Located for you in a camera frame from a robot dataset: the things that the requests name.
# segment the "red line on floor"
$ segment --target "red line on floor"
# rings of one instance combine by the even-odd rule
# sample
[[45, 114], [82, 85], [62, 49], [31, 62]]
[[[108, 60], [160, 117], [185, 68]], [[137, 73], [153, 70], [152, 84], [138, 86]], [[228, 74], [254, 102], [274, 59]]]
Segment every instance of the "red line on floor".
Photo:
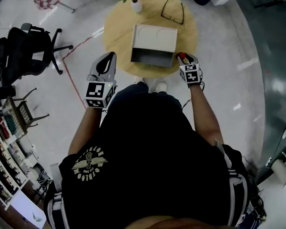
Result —
[[69, 78], [70, 78], [70, 80], [71, 80], [71, 83], [72, 83], [72, 85], [73, 85], [73, 87], [74, 87], [74, 89], [75, 89], [75, 91], [76, 91], [78, 97], [80, 98], [81, 103], [82, 103], [82, 105], [84, 106], [85, 109], [86, 109], [86, 106], [85, 106], [85, 104], [84, 104], [84, 102], [83, 102], [83, 100], [82, 100], [82, 98], [81, 98], [81, 96], [80, 96], [80, 93], [79, 93], [79, 91], [77, 90], [77, 87], [75, 86], [75, 83], [74, 83], [74, 81], [73, 81], [73, 79], [72, 79], [72, 77], [71, 77], [71, 75], [70, 75], [69, 69], [68, 69], [68, 67], [67, 67], [67, 65], [66, 65], [66, 63], [65, 63], [65, 58], [67, 58], [67, 57], [68, 57], [71, 53], [73, 53], [80, 45], [84, 44], [85, 42], [87, 42], [87, 41], [88, 41], [89, 39], [91, 39], [91, 38], [92, 38], [92, 37], [88, 37], [86, 40], [84, 40], [83, 42], [81, 42], [80, 44], [78, 44], [75, 48], [73, 48], [70, 52], [68, 52], [68, 54], [67, 54], [66, 56], [64, 56], [64, 57], [62, 58], [63, 65], [65, 66], [65, 69], [66, 69], [67, 74], [68, 74], [68, 76], [69, 76]]

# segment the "jeans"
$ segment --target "jeans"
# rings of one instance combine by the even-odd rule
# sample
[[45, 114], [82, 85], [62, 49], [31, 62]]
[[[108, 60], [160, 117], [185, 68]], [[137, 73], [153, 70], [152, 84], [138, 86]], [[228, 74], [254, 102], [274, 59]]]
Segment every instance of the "jeans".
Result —
[[[115, 103], [119, 101], [126, 100], [127, 98], [134, 97], [142, 93], [148, 93], [148, 86], [143, 82], [139, 82], [138, 84], [132, 84], [130, 86], [127, 86], [125, 89], [119, 91], [116, 94], [116, 96], [113, 98], [109, 106], [109, 109], [111, 106], [113, 106]], [[175, 99], [173, 96], [167, 94], [166, 92], [159, 92], [159, 93], [152, 93], [152, 94], [157, 95], [159, 98], [170, 101], [172, 104], [176, 104], [181, 109], [180, 102], [177, 99]]]

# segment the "printed logo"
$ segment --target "printed logo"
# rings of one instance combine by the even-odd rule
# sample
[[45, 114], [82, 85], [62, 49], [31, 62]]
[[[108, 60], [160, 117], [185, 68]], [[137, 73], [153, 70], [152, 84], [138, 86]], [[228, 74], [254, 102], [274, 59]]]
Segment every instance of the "printed logo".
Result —
[[92, 180], [100, 172], [103, 163], [107, 162], [103, 154], [104, 152], [97, 146], [87, 149], [75, 161], [75, 165], [72, 167], [74, 174], [77, 175], [77, 179], [81, 179], [82, 181]]

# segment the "eyeglasses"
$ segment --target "eyeglasses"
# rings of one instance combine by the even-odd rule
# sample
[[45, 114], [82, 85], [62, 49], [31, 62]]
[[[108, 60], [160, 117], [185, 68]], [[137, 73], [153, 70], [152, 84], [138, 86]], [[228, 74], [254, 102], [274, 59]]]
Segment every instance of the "eyeglasses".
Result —
[[164, 7], [163, 7], [163, 9], [162, 9], [161, 16], [162, 16], [163, 18], [166, 18], [166, 19], [168, 19], [168, 20], [172, 20], [172, 21], [174, 21], [174, 22], [176, 22], [176, 23], [178, 23], [178, 24], [183, 25], [183, 21], [184, 21], [184, 10], [183, 10], [183, 4], [181, 3], [181, 7], [182, 7], [182, 14], [183, 14], [183, 15], [182, 15], [182, 20], [180, 20], [180, 19], [176, 19], [176, 18], [173, 18], [173, 19], [172, 19], [172, 17], [171, 17], [170, 15], [168, 15], [168, 14], [166, 14], [166, 13], [163, 13], [164, 8], [165, 8], [165, 6], [166, 6], [167, 2], [168, 2], [168, 0], [167, 0], [167, 1], [166, 1], [166, 3], [164, 4]]

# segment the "black t-shirt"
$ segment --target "black t-shirt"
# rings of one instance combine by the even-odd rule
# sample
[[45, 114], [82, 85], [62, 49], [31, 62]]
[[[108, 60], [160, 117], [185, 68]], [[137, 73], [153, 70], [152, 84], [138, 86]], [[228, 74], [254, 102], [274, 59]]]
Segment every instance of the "black t-shirt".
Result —
[[123, 229], [154, 215], [226, 225], [227, 166], [180, 108], [155, 94], [115, 103], [93, 140], [60, 164], [70, 228]]

